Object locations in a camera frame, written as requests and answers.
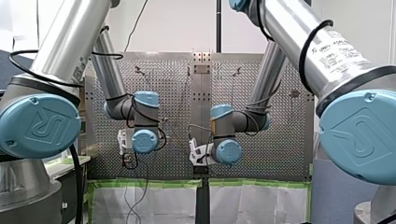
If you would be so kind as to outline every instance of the perforated metal panel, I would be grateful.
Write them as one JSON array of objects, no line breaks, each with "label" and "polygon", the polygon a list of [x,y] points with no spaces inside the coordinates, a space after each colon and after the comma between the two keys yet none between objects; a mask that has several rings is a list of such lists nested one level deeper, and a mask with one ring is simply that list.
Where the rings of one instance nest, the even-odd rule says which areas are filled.
[{"label": "perforated metal panel", "polygon": [[[215,54],[212,59],[213,104],[230,104],[234,109],[243,110],[262,56]],[[299,92],[298,97],[292,97],[292,92]],[[285,64],[281,86],[271,105],[270,130],[254,137],[238,133],[236,139],[244,150],[242,160],[233,167],[214,165],[211,168],[214,175],[283,180],[308,177],[312,146],[307,141],[313,134],[313,97],[304,89],[298,72],[289,62]]]},{"label": "perforated metal panel", "polygon": [[[156,91],[160,94],[160,119],[167,119],[162,126],[168,143],[159,152],[139,156],[149,164],[150,178],[185,179],[192,177],[189,161],[189,138],[187,124],[190,122],[190,58],[189,53],[128,53],[120,61],[125,87],[129,93],[135,91]],[[104,116],[104,95],[99,80],[93,77],[93,132],[97,152],[89,168],[90,178],[111,178],[131,176],[130,171],[121,168],[119,129],[126,128],[125,121],[114,121]],[[135,171],[146,176],[146,167],[139,165]]]},{"label": "perforated metal panel", "polygon": [[[261,59],[259,54],[213,54],[212,104],[232,104],[236,109],[243,109],[253,89]],[[168,119],[163,127],[168,136],[167,146],[160,152],[141,156],[150,166],[150,178],[192,178],[188,145],[192,64],[190,53],[127,53],[120,61],[128,92],[157,91],[160,94],[160,118]],[[117,141],[118,130],[126,127],[125,122],[104,116],[105,100],[100,84],[92,68],[87,70],[87,123],[90,126],[87,127],[87,144],[93,154],[89,178],[131,176],[129,171],[121,168]],[[292,90],[299,91],[300,96],[291,98]],[[271,131],[253,138],[238,134],[237,139],[244,148],[243,159],[231,168],[213,166],[215,176],[304,180],[312,161],[314,108],[311,98],[300,84],[295,69],[286,66],[282,85],[272,102]],[[136,172],[139,176],[144,175],[145,167],[141,166]]]}]

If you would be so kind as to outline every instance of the logo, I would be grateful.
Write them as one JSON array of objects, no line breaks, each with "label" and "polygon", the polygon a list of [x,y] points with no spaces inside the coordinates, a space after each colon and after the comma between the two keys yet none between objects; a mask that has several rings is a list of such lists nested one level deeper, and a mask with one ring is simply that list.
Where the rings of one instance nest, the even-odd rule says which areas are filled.
[{"label": "logo", "polygon": [[356,165],[385,157],[396,148],[395,136],[368,108],[333,127],[331,135]]},{"label": "logo", "polygon": [[70,117],[59,112],[41,108],[37,109],[31,125],[25,135],[27,139],[59,145],[70,123]]}]

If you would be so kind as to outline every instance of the green tape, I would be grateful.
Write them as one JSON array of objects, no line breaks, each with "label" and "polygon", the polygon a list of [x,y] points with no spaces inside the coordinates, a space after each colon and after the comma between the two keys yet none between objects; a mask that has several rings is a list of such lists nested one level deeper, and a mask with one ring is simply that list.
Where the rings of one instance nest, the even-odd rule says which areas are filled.
[{"label": "green tape", "polygon": [[88,223],[92,224],[92,210],[93,210],[93,194],[95,187],[92,184],[88,185],[87,200],[88,200]]},{"label": "green tape", "polygon": [[306,183],[307,185],[307,191],[306,191],[306,218],[305,221],[310,222],[311,221],[311,206],[312,206],[312,183]]},{"label": "green tape", "polygon": [[[201,180],[150,180],[148,187],[152,189],[194,189],[201,187]],[[125,188],[137,187],[144,188],[146,186],[145,179],[110,179],[110,180],[91,180],[90,185],[96,189],[102,188]]]},{"label": "green tape", "polygon": [[209,179],[209,186],[211,187],[238,187],[243,185],[288,189],[307,189],[307,184],[305,182],[287,182],[259,179]]}]

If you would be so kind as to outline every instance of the metal pole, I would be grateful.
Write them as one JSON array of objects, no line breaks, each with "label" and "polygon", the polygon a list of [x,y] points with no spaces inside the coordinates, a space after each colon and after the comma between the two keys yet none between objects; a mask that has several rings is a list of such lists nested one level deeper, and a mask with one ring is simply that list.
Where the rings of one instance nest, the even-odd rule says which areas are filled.
[{"label": "metal pole", "polygon": [[79,83],[110,7],[110,0],[64,0],[31,70]]},{"label": "metal pole", "polygon": [[[93,51],[104,54],[114,52],[107,30],[99,35]],[[92,55],[92,62],[107,100],[126,94],[119,65],[114,57]]]},{"label": "metal pole", "polygon": [[217,1],[216,13],[216,52],[221,53],[221,0]]}]

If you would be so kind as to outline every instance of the light blue joint cap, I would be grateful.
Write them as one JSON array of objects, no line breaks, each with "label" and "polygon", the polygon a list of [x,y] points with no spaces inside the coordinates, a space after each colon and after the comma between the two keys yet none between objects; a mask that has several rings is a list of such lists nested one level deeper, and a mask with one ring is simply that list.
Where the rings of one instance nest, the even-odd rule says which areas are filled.
[{"label": "light blue joint cap", "polygon": [[235,11],[241,11],[248,2],[249,0],[230,0],[230,7]]},{"label": "light blue joint cap", "polygon": [[267,131],[271,126],[271,117],[267,114],[265,118],[264,127],[262,127],[262,131]]},{"label": "light blue joint cap", "polygon": [[228,139],[222,141],[216,149],[216,158],[222,164],[232,165],[242,156],[242,148],[238,142]]},{"label": "light blue joint cap", "polygon": [[76,107],[54,94],[30,95],[0,114],[0,148],[24,159],[44,159],[68,149],[81,120]]},{"label": "light blue joint cap", "polygon": [[349,175],[396,185],[396,92],[353,91],[332,102],[320,120],[320,142]]},{"label": "light blue joint cap", "polygon": [[210,109],[210,117],[212,119],[221,119],[231,113],[233,113],[231,105],[215,105]]},{"label": "light blue joint cap", "polygon": [[142,105],[160,107],[160,96],[155,91],[137,91],[134,93],[134,99]]},{"label": "light blue joint cap", "polygon": [[132,143],[136,153],[147,154],[157,148],[158,137],[150,130],[140,130],[132,137]]}]

